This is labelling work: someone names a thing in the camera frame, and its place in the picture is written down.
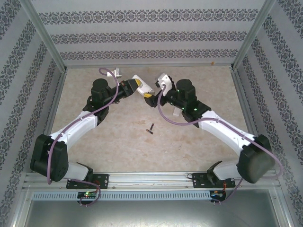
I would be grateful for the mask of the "white remote control back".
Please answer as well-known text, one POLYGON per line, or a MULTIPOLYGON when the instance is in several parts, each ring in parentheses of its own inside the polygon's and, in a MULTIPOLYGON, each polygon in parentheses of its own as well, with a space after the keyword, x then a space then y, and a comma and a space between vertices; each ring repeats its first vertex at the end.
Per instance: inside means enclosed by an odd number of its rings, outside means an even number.
POLYGON ((144 96, 145 93, 150 95, 155 94, 155 91, 138 75, 135 74, 132 78, 140 81, 140 85, 136 91, 139 92, 142 96, 144 96))

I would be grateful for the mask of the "aluminium side rail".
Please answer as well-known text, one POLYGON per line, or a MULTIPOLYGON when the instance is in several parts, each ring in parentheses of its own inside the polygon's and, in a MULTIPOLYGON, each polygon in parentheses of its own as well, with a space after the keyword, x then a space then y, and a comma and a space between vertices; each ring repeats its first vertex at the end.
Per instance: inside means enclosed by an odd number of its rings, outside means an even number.
POLYGON ((238 73, 231 70, 231 75, 248 130, 248 134, 245 136, 244 141, 248 142, 249 144, 244 145, 242 148, 239 159, 240 170, 254 174, 258 170, 267 170, 267 167, 271 167, 272 158, 266 152, 256 146, 256 144, 261 146, 264 138, 262 137, 259 140, 257 137, 257 130, 254 126, 249 104, 238 73))
POLYGON ((55 107, 57 106, 57 99, 59 97, 59 91, 61 90, 61 85, 63 84, 63 79, 65 78, 67 70, 65 70, 59 77, 54 94, 51 99, 50 108, 47 112, 47 118, 45 123, 45 128, 43 133, 40 134, 35 141, 34 150, 30 162, 30 169, 33 172, 47 176, 47 164, 48 164, 48 149, 53 139, 50 137, 50 132, 53 127, 53 121, 55 117, 55 107))

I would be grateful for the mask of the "aluminium mounting rail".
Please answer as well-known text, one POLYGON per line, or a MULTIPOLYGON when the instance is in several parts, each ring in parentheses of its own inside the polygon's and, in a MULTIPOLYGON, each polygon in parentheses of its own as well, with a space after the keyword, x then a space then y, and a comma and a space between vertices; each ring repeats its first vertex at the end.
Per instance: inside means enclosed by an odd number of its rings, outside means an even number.
MULTIPOLYGON (((193 187, 192 175, 186 172, 116 172, 108 173, 108 190, 185 190, 193 187)), ((67 181, 50 185, 44 176, 26 174, 22 189, 59 190, 66 188, 67 181)))

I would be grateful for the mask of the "aluminium back rail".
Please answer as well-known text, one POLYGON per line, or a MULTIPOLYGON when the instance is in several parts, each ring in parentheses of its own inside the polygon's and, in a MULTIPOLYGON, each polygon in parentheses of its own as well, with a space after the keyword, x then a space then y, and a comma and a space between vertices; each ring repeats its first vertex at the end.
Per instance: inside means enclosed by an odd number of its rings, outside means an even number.
POLYGON ((141 68, 141 67, 221 67, 227 66, 233 69, 231 63, 169 63, 169 64, 95 64, 95 65, 69 65, 67 69, 88 68, 141 68))

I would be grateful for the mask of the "grey metal sheet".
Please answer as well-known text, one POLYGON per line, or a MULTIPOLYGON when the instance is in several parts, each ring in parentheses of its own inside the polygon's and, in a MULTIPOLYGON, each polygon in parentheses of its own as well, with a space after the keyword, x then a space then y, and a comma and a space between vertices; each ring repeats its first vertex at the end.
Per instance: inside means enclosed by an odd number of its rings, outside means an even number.
POLYGON ((15 227, 293 227, 269 202, 32 201, 15 227))

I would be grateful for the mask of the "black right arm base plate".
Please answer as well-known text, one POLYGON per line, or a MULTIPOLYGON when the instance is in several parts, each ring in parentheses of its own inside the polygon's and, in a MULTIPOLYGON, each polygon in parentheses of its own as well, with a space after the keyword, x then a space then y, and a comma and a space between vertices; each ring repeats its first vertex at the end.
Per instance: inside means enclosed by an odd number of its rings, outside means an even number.
POLYGON ((214 174, 193 173, 192 181, 194 188, 235 188, 236 184, 231 178, 220 180, 214 174))

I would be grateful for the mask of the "aluminium frame post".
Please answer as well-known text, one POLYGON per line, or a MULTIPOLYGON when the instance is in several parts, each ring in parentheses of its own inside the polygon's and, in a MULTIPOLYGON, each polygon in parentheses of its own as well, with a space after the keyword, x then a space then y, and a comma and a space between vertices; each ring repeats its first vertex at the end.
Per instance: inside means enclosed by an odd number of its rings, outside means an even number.
POLYGON ((264 4, 262 5, 260 11, 258 12, 256 19, 254 20, 246 38, 244 39, 243 44, 241 45, 234 61, 231 64, 233 70, 236 70, 240 63, 242 62, 245 54, 250 48, 250 45, 254 41, 255 37, 257 36, 259 30, 262 27, 265 19, 267 18, 268 14, 270 13, 273 5, 275 4, 276 0, 265 0, 264 4))
POLYGON ((24 8, 26 14, 28 15, 29 19, 32 21, 36 31, 38 32, 40 38, 46 45, 49 53, 51 54, 52 58, 54 59, 56 65, 60 69, 60 71, 66 71, 66 65, 60 56, 50 34, 48 33, 47 29, 45 28, 38 12, 36 11, 33 3, 31 0, 19 0, 21 6, 24 8))

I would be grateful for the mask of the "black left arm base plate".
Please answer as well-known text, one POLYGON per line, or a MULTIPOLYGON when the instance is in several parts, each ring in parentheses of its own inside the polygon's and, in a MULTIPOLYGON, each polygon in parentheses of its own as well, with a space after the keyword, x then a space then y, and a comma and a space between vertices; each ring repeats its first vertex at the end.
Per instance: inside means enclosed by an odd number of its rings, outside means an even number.
MULTIPOLYGON (((91 182, 100 187, 100 189, 108 188, 109 175, 108 174, 93 174, 90 180, 85 179, 86 182, 91 182)), ((68 180, 66 184, 67 189, 96 189, 96 186, 93 186, 88 183, 77 182, 75 180, 68 180)))

